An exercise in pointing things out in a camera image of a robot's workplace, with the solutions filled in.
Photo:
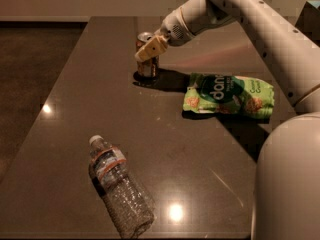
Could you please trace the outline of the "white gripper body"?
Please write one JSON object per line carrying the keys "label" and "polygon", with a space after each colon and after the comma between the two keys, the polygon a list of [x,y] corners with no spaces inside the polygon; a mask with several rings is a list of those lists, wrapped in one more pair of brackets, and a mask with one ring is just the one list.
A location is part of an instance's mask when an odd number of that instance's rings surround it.
{"label": "white gripper body", "polygon": [[193,33],[187,27],[182,8],[179,7],[168,14],[162,21],[161,26],[155,32],[163,36],[170,46],[182,46],[194,38]]}

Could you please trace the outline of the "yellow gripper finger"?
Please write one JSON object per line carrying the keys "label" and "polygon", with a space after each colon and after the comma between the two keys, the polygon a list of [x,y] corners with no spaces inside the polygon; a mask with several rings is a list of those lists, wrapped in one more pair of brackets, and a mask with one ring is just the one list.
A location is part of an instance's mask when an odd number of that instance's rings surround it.
{"label": "yellow gripper finger", "polygon": [[145,62],[163,54],[168,48],[168,39],[163,35],[155,35],[149,39],[135,54],[137,62]]}

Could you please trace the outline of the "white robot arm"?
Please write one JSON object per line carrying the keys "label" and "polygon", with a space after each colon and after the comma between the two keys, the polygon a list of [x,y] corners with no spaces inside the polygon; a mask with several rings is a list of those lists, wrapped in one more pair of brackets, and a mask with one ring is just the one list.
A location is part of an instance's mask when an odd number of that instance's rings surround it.
{"label": "white robot arm", "polygon": [[170,46],[237,21],[295,117],[264,142],[256,167],[251,240],[320,240],[320,48],[263,0],[189,0],[137,50],[147,61]]}

